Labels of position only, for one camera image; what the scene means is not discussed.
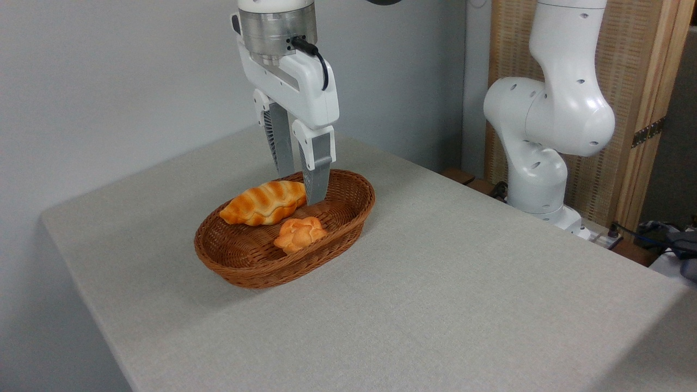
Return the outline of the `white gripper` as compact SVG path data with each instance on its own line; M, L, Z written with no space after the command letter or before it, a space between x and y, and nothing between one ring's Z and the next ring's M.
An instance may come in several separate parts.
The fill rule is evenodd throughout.
M323 90L323 66L316 57L297 51L281 57L278 65L262 65L242 40L237 49L247 79L256 87L254 107L277 174L286 177L296 172L289 112L296 117L292 131L301 154L307 205L320 203L328 191L329 167L336 161L331 125L339 119L339 102L331 65L326 65L329 83Z

